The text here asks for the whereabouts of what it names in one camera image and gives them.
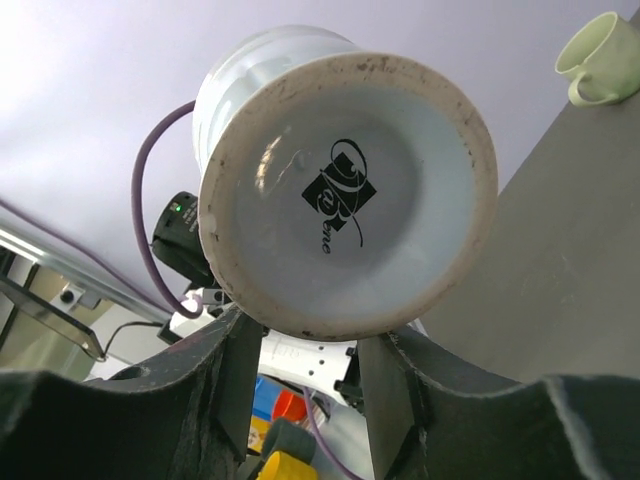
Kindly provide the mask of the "light green mug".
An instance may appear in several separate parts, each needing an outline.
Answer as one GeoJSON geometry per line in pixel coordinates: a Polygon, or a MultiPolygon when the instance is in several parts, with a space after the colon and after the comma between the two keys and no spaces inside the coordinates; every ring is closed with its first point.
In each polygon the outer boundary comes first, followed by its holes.
{"type": "Polygon", "coordinates": [[[620,103],[639,91],[639,30],[618,13],[605,12],[570,39],[555,72],[568,80],[576,107],[620,103]]]}

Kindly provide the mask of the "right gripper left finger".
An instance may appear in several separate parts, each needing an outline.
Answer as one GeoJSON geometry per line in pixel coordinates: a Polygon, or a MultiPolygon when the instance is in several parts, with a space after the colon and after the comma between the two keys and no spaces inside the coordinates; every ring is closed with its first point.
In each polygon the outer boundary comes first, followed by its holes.
{"type": "Polygon", "coordinates": [[[232,479],[247,452],[262,328],[230,310],[107,380],[1,376],[5,479],[232,479]]]}

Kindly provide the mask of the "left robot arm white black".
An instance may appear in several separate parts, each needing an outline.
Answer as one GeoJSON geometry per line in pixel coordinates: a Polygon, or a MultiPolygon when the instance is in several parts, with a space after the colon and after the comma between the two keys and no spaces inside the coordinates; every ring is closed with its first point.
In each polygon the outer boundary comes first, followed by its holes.
{"type": "MultiPolygon", "coordinates": [[[[181,305],[203,309],[196,319],[173,315],[169,330],[185,338],[229,311],[234,303],[223,291],[204,258],[199,239],[197,196],[176,194],[160,214],[151,237],[157,260],[191,281],[181,305]]],[[[299,390],[305,386],[336,403],[364,412],[360,369],[354,342],[301,340],[263,329],[258,372],[299,390]]]]}

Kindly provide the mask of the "light blue mug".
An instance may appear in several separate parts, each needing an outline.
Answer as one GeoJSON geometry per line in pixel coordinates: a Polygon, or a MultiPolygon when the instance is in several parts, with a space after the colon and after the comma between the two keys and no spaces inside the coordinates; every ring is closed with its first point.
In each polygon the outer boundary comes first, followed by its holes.
{"type": "Polygon", "coordinates": [[[254,320],[302,339],[423,315],[469,272],[497,207],[492,139],[463,91],[319,27],[237,45],[200,87],[192,139],[212,273],[254,320]]]}

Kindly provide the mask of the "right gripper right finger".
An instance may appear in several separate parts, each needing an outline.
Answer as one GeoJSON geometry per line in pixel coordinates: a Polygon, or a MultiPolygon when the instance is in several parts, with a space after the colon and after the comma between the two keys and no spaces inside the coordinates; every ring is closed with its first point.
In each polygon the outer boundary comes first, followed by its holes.
{"type": "Polygon", "coordinates": [[[639,383],[551,375],[519,383],[411,329],[358,344],[378,479],[635,479],[639,383]]]}

